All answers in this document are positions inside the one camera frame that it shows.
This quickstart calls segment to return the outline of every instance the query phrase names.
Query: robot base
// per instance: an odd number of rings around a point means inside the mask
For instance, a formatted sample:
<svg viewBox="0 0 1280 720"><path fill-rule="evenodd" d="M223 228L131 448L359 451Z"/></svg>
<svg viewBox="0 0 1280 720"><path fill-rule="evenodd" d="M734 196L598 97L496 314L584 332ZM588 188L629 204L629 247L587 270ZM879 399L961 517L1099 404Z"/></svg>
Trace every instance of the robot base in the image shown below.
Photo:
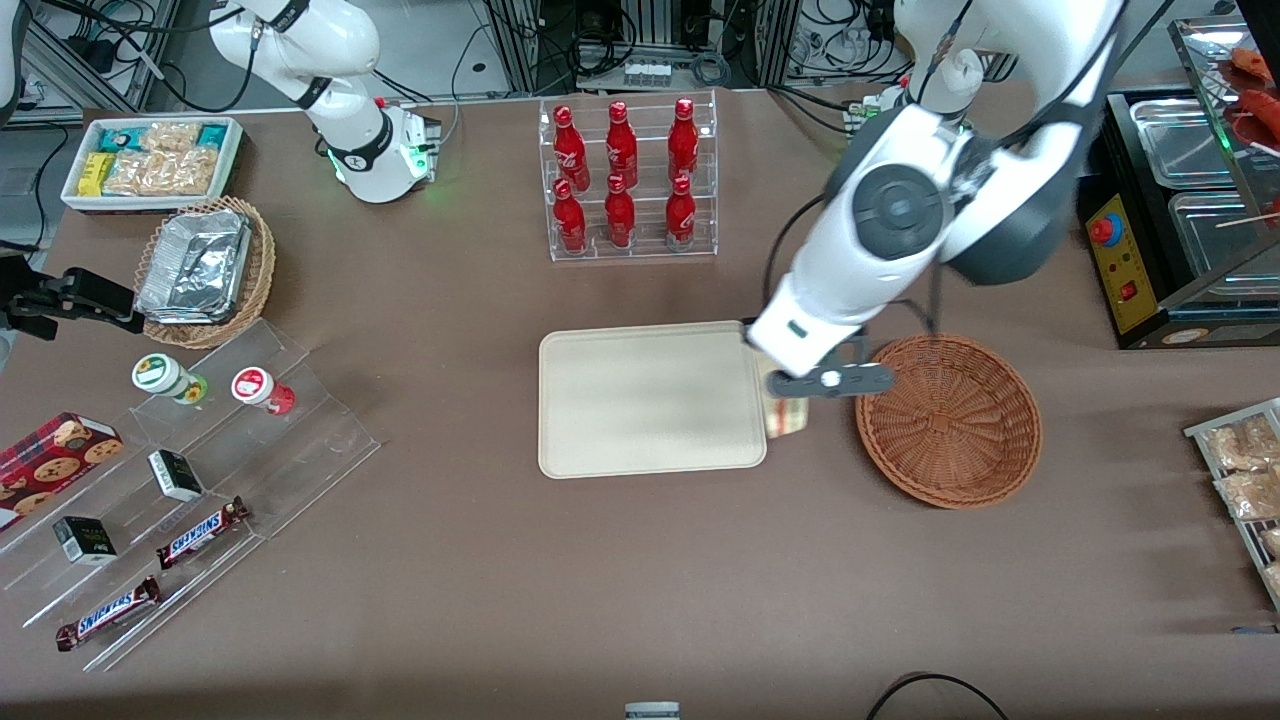
<svg viewBox="0 0 1280 720"><path fill-rule="evenodd" d="M390 202L420 183L435 181L440 156L440 124L403 108L384 108L392 120L392 143L365 172L346 169L329 154L338 179L365 202Z"/></svg>

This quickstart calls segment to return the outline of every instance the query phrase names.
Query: tabletop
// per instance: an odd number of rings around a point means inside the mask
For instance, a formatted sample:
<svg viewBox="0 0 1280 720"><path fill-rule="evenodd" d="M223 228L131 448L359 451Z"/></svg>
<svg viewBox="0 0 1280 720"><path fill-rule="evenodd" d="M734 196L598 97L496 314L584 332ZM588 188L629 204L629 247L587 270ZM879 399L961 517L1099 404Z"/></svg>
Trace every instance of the tabletop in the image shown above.
<svg viewBox="0 0 1280 720"><path fill-rule="evenodd" d="M979 124L1024 100L984 90ZM1043 414L1039 468L998 507L906 497L836 401L753 469L539 471L541 338L759 313L774 233L840 156L772 95L717 101L719 256L632 266L549 261L536 101L466 105L439 179L378 206L301 113L239 115L232 192L278 249L265 316L384 446L109 673L0 606L0 715L617 717L669 698L691 720L799 720L936 670L1014 717L1275 717L1280 639L1229 634L1275 616L1181 428L1280 395L1280 350L1117 351L1076 236L1033 279L945 281L943 328L1009 360ZM47 268L129 282L156 222L68 213ZM919 332L901 309L870 331ZM91 322L24 338L0 446L136 405L127 369L156 350Z"/></svg>

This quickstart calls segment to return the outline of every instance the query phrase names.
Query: wicker basket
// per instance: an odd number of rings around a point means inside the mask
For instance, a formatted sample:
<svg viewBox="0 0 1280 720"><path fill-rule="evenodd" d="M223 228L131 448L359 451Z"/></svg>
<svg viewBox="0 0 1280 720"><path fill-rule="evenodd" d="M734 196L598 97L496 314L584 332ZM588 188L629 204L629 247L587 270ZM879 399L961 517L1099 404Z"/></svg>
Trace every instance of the wicker basket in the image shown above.
<svg viewBox="0 0 1280 720"><path fill-rule="evenodd" d="M275 240L271 237L271 228L266 227L262 215L252 205L236 197L219 197L210 202L183 208L178 213L212 213L216 210L236 210L253 223L248 258L244 260L244 279L237 299L239 309L230 320L220 325L161 325L147 320L142 332L151 340L178 345L188 350L207 350L238 336L262 314L266 296L271 291L271 273L275 270ZM147 275L147 269L151 266L151 254L155 252L159 237L160 228L156 228L156 232L151 233L151 242L142 251L142 261L138 263L138 270L133 274L134 292L142 287L142 281Z"/></svg>
<svg viewBox="0 0 1280 720"><path fill-rule="evenodd" d="M858 432L897 487L938 507L975 509L1014 495L1039 461L1039 409L1018 373L957 336L915 336L876 361L897 382L859 397Z"/></svg>

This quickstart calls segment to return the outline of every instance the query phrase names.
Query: yellow control panel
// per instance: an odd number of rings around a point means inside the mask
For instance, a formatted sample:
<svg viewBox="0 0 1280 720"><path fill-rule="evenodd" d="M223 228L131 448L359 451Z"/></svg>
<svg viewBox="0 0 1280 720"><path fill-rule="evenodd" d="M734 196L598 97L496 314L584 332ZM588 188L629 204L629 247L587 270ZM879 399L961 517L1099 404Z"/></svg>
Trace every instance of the yellow control panel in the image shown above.
<svg viewBox="0 0 1280 720"><path fill-rule="evenodd" d="M1102 275L1111 315L1120 332L1126 333L1155 315L1158 305L1119 195L1089 218L1084 232Z"/></svg>

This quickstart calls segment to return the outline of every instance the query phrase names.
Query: clear acrylic rack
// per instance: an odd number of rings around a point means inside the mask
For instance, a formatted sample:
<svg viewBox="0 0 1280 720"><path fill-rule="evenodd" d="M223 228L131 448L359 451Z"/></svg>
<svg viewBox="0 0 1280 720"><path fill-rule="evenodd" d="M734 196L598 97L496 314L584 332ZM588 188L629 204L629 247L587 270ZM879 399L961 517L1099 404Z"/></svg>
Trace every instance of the clear acrylic rack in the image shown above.
<svg viewBox="0 0 1280 720"><path fill-rule="evenodd" d="M690 178L691 195L698 205L694 215L694 242L684 252L672 252L667 247L667 199L671 196L671 178L667 174L667 135L675 120L676 100L689 97L694 101L694 124L698 126L698 169ZM608 240L608 223L604 215L604 199L608 196L605 184L609 177L609 161L604 150L604 138L609 132L608 102L623 100L627 115L636 132L640 155L640 182L631 188L636 205L636 237L627 250L618 250ZM591 186L577 195L586 214L586 252L568 255L556 232L556 217L552 205L556 196L552 183L559 177L556 164L556 123L552 110L567 105L573 110L573 124L586 143L586 167L591 173ZM544 100L538 109L538 150L543 169L543 204L547 206L547 237L552 260L590 261L625 260L641 258L687 258L716 255L719 250L717 200L719 195L717 165L717 118L716 94L704 92L662 92L636 94L611 97L576 95L553 101Z"/></svg>
<svg viewBox="0 0 1280 720"><path fill-rule="evenodd" d="M306 351L266 320L196 363L209 393L191 406L152 396L113 421L125 451L105 471L45 503L38 518L0 536L5 615L49 638L50 662L106 670L168 623L224 573L276 536L303 510L372 455L380 445L303 363ZM297 395L285 415L269 415L230 395L234 374L265 368ZM183 454L205 488L196 502L160 493L147 456ZM252 511L197 555L160 570L156 548L239 496ZM102 566L68 562L52 523L63 515L97 518L119 556ZM74 623L155 575L163 602L60 653L58 628Z"/></svg>

